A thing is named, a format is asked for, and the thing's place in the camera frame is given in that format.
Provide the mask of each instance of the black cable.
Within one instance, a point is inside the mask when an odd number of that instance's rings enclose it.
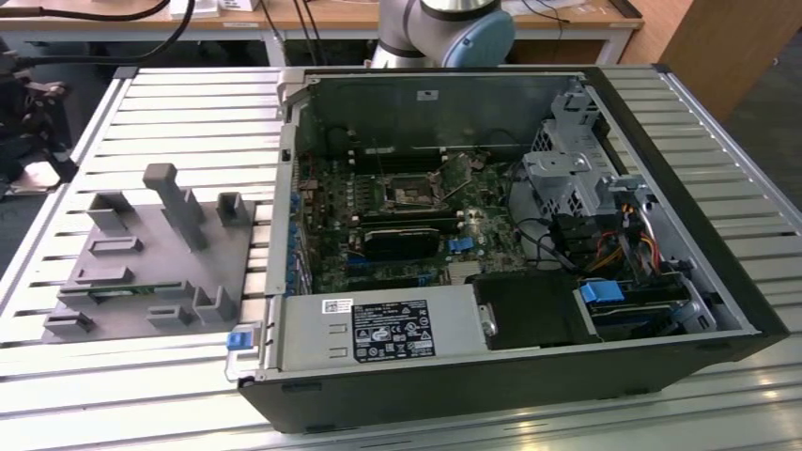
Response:
[[[153,8],[134,14],[123,15],[107,15],[107,14],[90,14],[87,12],[66,11],[63,9],[47,9],[41,8],[42,16],[62,17],[65,19],[79,19],[82,21],[98,21],[98,22],[131,22],[145,19],[155,15],[162,9],[170,5],[170,0],[162,0]]]
[[[544,219],[544,218],[526,218],[526,219],[522,219],[522,220],[521,220],[521,221],[520,221],[520,222],[516,224],[516,228],[518,228],[518,229],[520,229],[520,231],[521,231],[521,224],[524,224],[524,223],[525,223],[525,222],[528,222],[528,221],[537,221],[538,223],[541,223],[541,219]],[[542,258],[542,255],[541,255],[541,251],[544,250],[544,248],[545,248],[545,247],[548,247],[548,246],[545,246],[545,244],[544,244],[544,238],[546,238],[546,237],[550,237],[550,236],[552,236],[552,234],[546,232],[546,233],[545,233],[545,234],[541,236],[541,238],[537,240],[537,242],[536,242],[536,245],[538,246],[538,254],[537,254],[537,256],[536,256],[536,260],[542,260],[542,259],[544,259],[544,258]]]
[[[293,4],[297,6],[298,20],[301,21],[301,28],[303,28],[303,36],[306,38],[306,47],[310,51],[310,55],[313,56],[313,65],[318,65],[318,57],[317,52],[313,47],[313,40],[310,39],[310,30],[306,28],[306,21],[303,21],[303,14],[301,14],[301,6],[298,5],[298,0],[293,0]]]
[[[171,36],[162,42],[150,52],[141,56],[34,56],[21,57],[18,66],[21,69],[33,68],[46,64],[114,64],[118,66],[131,66],[143,63],[153,57],[165,53],[165,51],[175,44],[181,35],[185,34],[193,14],[195,13],[195,0],[187,1],[187,10],[181,24]]]
[[[518,222],[517,226],[520,226],[524,223],[528,223],[529,221],[534,221],[536,223],[538,223],[538,224],[541,224],[542,226],[546,226],[546,227],[552,226],[552,221],[549,221],[546,218],[526,218],[526,219],[522,219]]]
[[[584,269],[581,269],[573,262],[572,260],[568,259],[568,257],[561,254],[554,248],[546,246],[544,244],[544,242],[541,240],[536,240],[533,238],[532,235],[529,235],[524,230],[521,230],[518,227],[518,233],[522,234],[522,237],[526,238],[526,240],[529,242],[532,242],[536,246],[538,246],[538,249],[542,249],[544,251],[546,251],[556,259],[557,261],[561,263],[561,265],[564,265],[564,268],[566,268],[566,270],[569,272],[574,272],[578,273],[581,275],[589,275],[589,272],[585,271]]]
[[[313,15],[313,10],[310,9],[309,0],[301,0],[303,2],[303,8],[306,9],[306,13],[310,16],[310,23],[313,24],[313,30],[315,31],[315,40],[317,40],[317,48],[319,51],[321,61],[323,62],[323,66],[329,66],[329,58],[326,57],[326,52],[323,51],[323,41],[321,40],[321,33],[318,31],[318,24],[315,23],[315,16]]]
[[[536,256],[536,258],[532,258],[526,261],[526,263],[534,263],[536,264],[536,270],[540,271],[560,271],[561,269],[556,269],[556,270],[542,270],[541,269],[541,263],[544,263],[545,261],[550,262],[550,263],[560,263],[561,261],[554,259],[554,258],[544,258],[541,255],[541,251],[542,251],[542,244],[544,244],[544,238],[546,237],[552,237],[550,233],[545,233],[541,238],[538,239],[538,255]]]
[[[561,29],[561,32],[557,36],[557,43],[554,44],[554,51],[552,52],[552,64],[554,64],[557,62],[557,53],[561,48],[561,42],[564,40],[564,23],[572,23],[572,21],[569,19],[561,19],[561,13],[557,10],[557,8],[553,7],[550,4],[545,3],[544,0],[536,0],[536,1],[541,5],[544,5],[545,7],[548,7],[549,9],[552,9],[554,11],[554,16],[549,16],[548,14],[544,14],[542,12],[536,11],[536,9],[529,5],[526,0],[522,0],[522,2],[525,3],[526,9],[529,9],[533,14],[537,14],[541,17],[546,17],[548,19],[557,21],[557,26]]]
[[[265,17],[267,17],[267,23],[271,25],[271,31],[274,32],[274,38],[277,39],[278,45],[281,45],[282,53],[285,54],[285,63],[287,64],[287,66],[293,66],[293,63],[290,63],[290,55],[287,54],[287,49],[285,47],[285,39],[282,38],[281,33],[278,32],[277,24],[274,23],[274,18],[271,16],[270,11],[267,10],[267,0],[263,0],[259,3],[262,4],[262,10],[265,11]]]

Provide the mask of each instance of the blue latch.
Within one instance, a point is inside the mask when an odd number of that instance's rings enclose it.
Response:
[[[231,332],[226,340],[229,350],[249,350],[254,347],[254,332]]]
[[[449,252],[462,252],[473,249],[474,239],[472,237],[460,238],[458,240],[449,240]]]
[[[593,280],[580,287],[586,303],[618,303],[625,293],[614,280]]]

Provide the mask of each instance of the green circuit board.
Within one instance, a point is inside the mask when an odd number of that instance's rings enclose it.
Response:
[[[477,261],[482,272],[525,268],[505,203],[510,163],[486,164],[470,152],[454,152],[449,157],[436,172],[394,175],[355,175],[342,162],[311,162],[318,176],[310,183],[315,189],[305,193],[305,211],[313,237],[314,292],[450,285],[448,267],[466,261]],[[460,233],[442,235],[432,257],[369,262],[353,250],[359,236],[353,217],[358,212],[385,210],[458,210],[462,228]],[[469,237],[470,249],[452,252],[448,242]]]

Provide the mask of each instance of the barcode sticker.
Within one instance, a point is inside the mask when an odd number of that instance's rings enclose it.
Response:
[[[354,306],[353,299],[325,299],[323,300],[323,314],[351,313],[353,306]]]

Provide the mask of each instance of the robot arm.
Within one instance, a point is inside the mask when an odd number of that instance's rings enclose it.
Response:
[[[498,66],[514,40],[502,0],[381,0],[371,67]]]

